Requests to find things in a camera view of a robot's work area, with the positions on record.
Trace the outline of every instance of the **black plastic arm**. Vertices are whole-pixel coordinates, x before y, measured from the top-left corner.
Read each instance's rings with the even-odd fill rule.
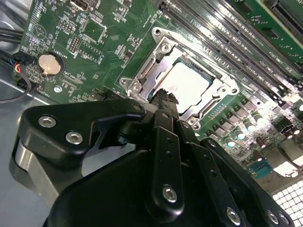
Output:
[[[42,116],[52,117],[55,126],[41,126],[39,119]],[[18,137],[28,150],[58,167],[69,169],[82,163],[85,154],[93,146],[91,137],[94,131],[106,132],[119,121],[139,121],[144,116],[144,108],[132,99],[37,106],[24,111]],[[66,135],[69,132],[81,135],[81,143],[68,142]]]

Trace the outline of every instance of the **black cable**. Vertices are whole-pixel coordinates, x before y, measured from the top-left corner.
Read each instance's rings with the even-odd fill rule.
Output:
[[[4,65],[7,65],[7,66],[9,66],[11,68],[14,68],[14,66],[11,63],[9,63],[8,61],[6,61],[6,60],[4,60],[2,58],[0,58],[0,63],[2,63]]]
[[[13,37],[7,35],[0,35],[0,41],[12,43],[12,44],[20,44],[21,38],[20,37]]]
[[[22,37],[23,36],[23,32],[21,32],[21,31],[16,31],[16,30],[13,30],[13,29],[8,29],[8,28],[3,28],[3,27],[0,27],[0,34],[1,35],[16,36],[16,37]]]
[[[12,56],[9,53],[6,53],[3,50],[0,50],[0,58],[4,59],[5,61],[9,62]]]
[[[29,81],[29,79],[27,78],[27,76],[24,74],[24,73],[19,73],[20,77],[22,77],[26,84],[27,84],[27,89],[25,90],[25,92],[23,92],[21,95],[15,97],[15,98],[10,98],[10,99],[3,99],[3,100],[0,100],[0,104],[5,104],[5,103],[12,103],[12,102],[16,102],[22,98],[24,98],[32,89],[32,84],[31,82]]]
[[[16,25],[20,28],[25,27],[25,21],[21,18],[17,13],[15,13],[11,8],[9,8],[5,3],[0,2],[0,10],[9,18],[11,19]]]

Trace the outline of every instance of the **green circuit board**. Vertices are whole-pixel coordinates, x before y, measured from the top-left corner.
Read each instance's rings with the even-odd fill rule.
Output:
[[[298,93],[286,79],[291,76],[301,80],[302,75],[284,61],[283,51],[281,55],[279,48],[271,48],[264,37],[241,24],[240,17],[235,15],[223,19],[222,15],[230,8],[225,1],[192,0],[190,4],[180,5],[179,9],[179,1],[175,1],[169,12],[175,13],[180,20],[169,12],[160,12],[154,4],[160,2],[158,0],[86,0],[84,2],[88,3],[88,8],[84,11],[71,2],[83,1],[33,0],[32,3],[20,51],[37,59],[44,53],[52,52],[64,62],[62,72],[53,76],[43,75],[37,63],[22,68],[30,80],[37,84],[36,89],[42,95],[60,104],[96,101],[96,95],[107,90],[127,97],[119,80],[134,77],[156,46],[152,29],[161,27],[178,32],[196,43],[197,49],[234,75],[241,90],[236,96],[222,99],[203,117],[202,127],[196,131],[199,139],[207,136],[206,133],[244,99],[260,105],[254,110],[246,109],[248,115],[241,117],[236,127],[243,128],[243,121],[253,121],[252,114],[260,112],[272,122],[287,115],[294,125],[303,128],[303,123],[291,109],[274,113],[272,109],[276,104],[261,89],[265,87],[273,92],[273,86],[279,88],[287,85],[291,91]],[[283,30],[278,32],[280,37],[285,35]],[[285,36],[285,40],[279,42],[292,46],[292,54],[302,56],[298,44],[289,37]],[[294,62],[300,58],[289,59]],[[16,81],[20,80],[17,73],[13,77]],[[256,137],[269,138],[274,144],[284,138],[277,131],[269,135],[267,130],[270,127],[268,124],[267,128],[258,128],[252,133],[245,131],[248,139],[237,142],[233,148],[225,143],[226,137],[235,137],[232,130],[227,131],[218,142],[244,168],[249,168],[256,162],[252,150],[262,151],[261,148],[251,147]]]
[[[264,0],[231,0],[229,1],[238,12],[269,40],[292,63],[303,63],[303,44],[287,27],[266,7]],[[302,20],[303,2],[296,0],[284,1]]]

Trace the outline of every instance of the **silver screw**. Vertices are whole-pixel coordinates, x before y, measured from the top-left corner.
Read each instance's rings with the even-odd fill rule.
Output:
[[[170,50],[171,50],[171,45],[169,43],[163,43],[161,45],[161,51],[163,53],[168,53],[168,52],[170,52]]]
[[[216,144],[212,140],[209,140],[208,142],[212,147],[214,147],[214,148],[216,147]]]
[[[134,109],[135,110],[141,110],[141,107],[137,106],[137,105],[134,105]]]
[[[239,226],[241,224],[241,220],[239,215],[230,207],[226,210],[228,218],[234,223],[235,225]]]
[[[279,224],[278,218],[270,210],[267,211],[267,216],[273,223],[275,223],[276,225]]]
[[[126,79],[121,79],[121,84],[126,85],[127,84]]]
[[[187,129],[189,128],[189,125],[186,122],[182,122],[182,124],[185,128],[187,128]]]
[[[162,194],[168,202],[174,203],[177,201],[177,193],[172,187],[169,186],[163,187]]]
[[[78,145],[81,144],[83,141],[83,137],[81,136],[81,134],[75,132],[75,131],[71,131],[69,133],[66,134],[65,139],[74,145]]]
[[[133,89],[135,91],[139,91],[141,88],[140,88],[140,85],[138,83],[135,83],[134,86],[133,86]]]
[[[56,92],[56,93],[61,93],[61,92],[62,92],[62,87],[56,85],[56,86],[53,88],[53,91]]]
[[[57,122],[53,117],[50,116],[42,116],[38,119],[38,123],[45,128],[52,128],[54,127]]]
[[[287,225],[289,225],[289,220],[284,216],[284,214],[279,212],[279,216]]]

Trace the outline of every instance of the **port connector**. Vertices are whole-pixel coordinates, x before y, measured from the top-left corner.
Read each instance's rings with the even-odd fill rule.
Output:
[[[89,8],[89,4],[84,0],[71,0],[71,4],[81,11],[87,11]]]

